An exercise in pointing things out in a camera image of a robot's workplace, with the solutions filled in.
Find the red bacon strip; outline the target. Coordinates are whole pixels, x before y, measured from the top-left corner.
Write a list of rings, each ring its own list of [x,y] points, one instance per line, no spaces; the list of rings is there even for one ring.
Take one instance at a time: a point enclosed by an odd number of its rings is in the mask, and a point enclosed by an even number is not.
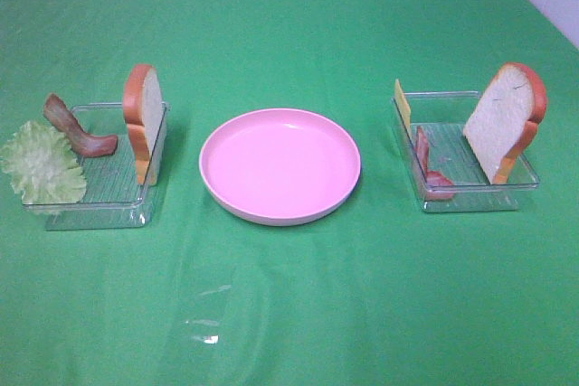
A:
[[[415,138],[415,148],[414,151],[418,158],[420,170],[419,173],[425,176],[426,187],[425,199],[428,201],[448,201],[454,197],[453,192],[446,191],[431,191],[428,187],[438,186],[438,187],[451,187],[453,182],[443,175],[440,171],[434,171],[429,168],[429,158],[430,158],[430,145],[428,137],[424,132],[422,127],[417,127],[416,138]]]

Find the toast bread slice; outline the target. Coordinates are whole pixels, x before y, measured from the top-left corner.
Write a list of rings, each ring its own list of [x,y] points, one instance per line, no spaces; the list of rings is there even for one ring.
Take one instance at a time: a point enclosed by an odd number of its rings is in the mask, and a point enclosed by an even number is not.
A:
[[[157,183],[159,163],[153,159],[154,147],[164,116],[163,96],[154,66],[139,63],[125,83],[123,116],[136,162],[139,184],[147,176],[150,185]]]
[[[530,67],[508,62],[484,90],[463,135],[492,184],[505,184],[534,140],[548,105],[546,86]]]

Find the brown bacon strip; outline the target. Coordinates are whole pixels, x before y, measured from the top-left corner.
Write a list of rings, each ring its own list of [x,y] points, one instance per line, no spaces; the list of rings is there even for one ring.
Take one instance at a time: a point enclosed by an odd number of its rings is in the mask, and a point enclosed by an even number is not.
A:
[[[69,139],[72,150],[79,155],[101,157],[112,155],[117,149],[118,137],[116,135],[94,136],[87,133],[55,93],[47,96],[43,106],[43,115]]]

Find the green lettuce leaf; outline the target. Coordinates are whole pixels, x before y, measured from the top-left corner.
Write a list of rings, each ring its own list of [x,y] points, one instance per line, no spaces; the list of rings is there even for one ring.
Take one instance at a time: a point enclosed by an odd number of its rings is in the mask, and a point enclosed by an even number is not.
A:
[[[37,121],[21,125],[1,146],[1,170],[25,205],[76,203],[87,191],[69,139]]]

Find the pink round plate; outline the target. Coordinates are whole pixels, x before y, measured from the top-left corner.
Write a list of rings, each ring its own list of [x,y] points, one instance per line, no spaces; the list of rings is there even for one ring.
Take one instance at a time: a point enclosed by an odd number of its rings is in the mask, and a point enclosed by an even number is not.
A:
[[[245,113],[206,139],[199,171],[228,212],[292,226],[323,218],[353,192],[361,174],[355,140],[339,124],[296,108]]]

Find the yellow cheese slice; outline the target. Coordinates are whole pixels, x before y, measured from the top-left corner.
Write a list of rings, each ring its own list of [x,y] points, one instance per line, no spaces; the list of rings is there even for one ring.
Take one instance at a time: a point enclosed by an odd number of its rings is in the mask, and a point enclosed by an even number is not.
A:
[[[398,79],[394,81],[394,103],[398,109],[400,119],[402,120],[405,134],[409,142],[412,142],[413,139],[411,127],[412,110],[403,91],[401,82]]]

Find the clear tape strip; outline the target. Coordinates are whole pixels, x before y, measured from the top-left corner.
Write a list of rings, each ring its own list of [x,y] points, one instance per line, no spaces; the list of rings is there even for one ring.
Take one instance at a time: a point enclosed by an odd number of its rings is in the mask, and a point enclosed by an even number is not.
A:
[[[174,342],[184,347],[217,345],[232,289],[231,267],[213,264],[185,271],[171,332]]]

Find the green tablecloth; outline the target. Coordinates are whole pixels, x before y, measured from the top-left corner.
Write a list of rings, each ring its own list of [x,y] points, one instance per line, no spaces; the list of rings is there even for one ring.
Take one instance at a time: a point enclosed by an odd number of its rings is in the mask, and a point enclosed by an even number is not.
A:
[[[549,107],[516,212],[423,212],[394,136],[404,89],[483,89],[520,61]],[[121,99],[170,104],[162,203],[139,229],[55,231],[1,181],[4,385],[575,385],[578,52],[527,0],[1,0],[1,136]],[[354,194],[292,228],[240,220],[198,153],[229,118],[305,108],[358,144]],[[217,345],[172,339],[193,266],[233,268]]]

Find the right clear plastic tray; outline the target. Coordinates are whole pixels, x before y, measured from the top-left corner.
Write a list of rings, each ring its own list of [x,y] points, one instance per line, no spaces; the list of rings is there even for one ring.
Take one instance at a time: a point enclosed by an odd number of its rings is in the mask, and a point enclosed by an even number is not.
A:
[[[412,110],[412,142],[409,142],[394,106],[394,136],[413,184],[416,201],[423,212],[515,211],[529,202],[530,192],[539,186],[539,176],[524,155],[520,155],[505,184],[490,184],[462,133],[463,125],[477,106],[476,90],[423,91],[405,94]],[[428,187],[431,191],[453,192],[448,201],[425,199],[425,176],[414,151],[417,127],[422,127],[430,145],[429,168],[440,171],[453,182],[451,187]]]

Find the clear plastic tray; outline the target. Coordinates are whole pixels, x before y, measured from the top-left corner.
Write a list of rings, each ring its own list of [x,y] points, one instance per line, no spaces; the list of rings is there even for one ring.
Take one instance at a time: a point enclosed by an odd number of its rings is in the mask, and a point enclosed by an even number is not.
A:
[[[136,159],[120,102],[92,103],[71,108],[81,126],[96,136],[118,137],[116,152],[102,157],[78,157],[87,181],[83,198],[75,203],[26,204],[27,211],[43,214],[48,231],[138,228],[146,225],[163,201],[162,155],[170,106],[163,117],[146,180],[137,180]]]
[[[405,94],[412,110],[412,142],[409,142],[394,106],[394,136],[413,184],[416,201],[423,212],[515,211],[529,202],[530,192],[539,186],[539,176],[524,155],[520,155],[505,184],[490,184],[462,133],[463,125],[477,106],[476,90],[423,91]],[[453,192],[448,201],[425,199],[425,176],[414,151],[417,127],[422,127],[430,145],[429,168],[440,171],[453,182],[451,187],[428,187],[431,191]]]

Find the left clear plastic tray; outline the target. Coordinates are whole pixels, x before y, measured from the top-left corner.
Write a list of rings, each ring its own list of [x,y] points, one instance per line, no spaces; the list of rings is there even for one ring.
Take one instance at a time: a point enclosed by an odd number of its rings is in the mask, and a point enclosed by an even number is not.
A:
[[[75,203],[26,204],[27,211],[43,214],[48,231],[138,228],[146,225],[163,201],[162,155],[170,106],[163,117],[146,180],[137,180],[136,159],[120,102],[92,103],[71,108],[81,126],[96,136],[118,137],[116,152],[102,157],[78,157],[87,181],[83,198]]]

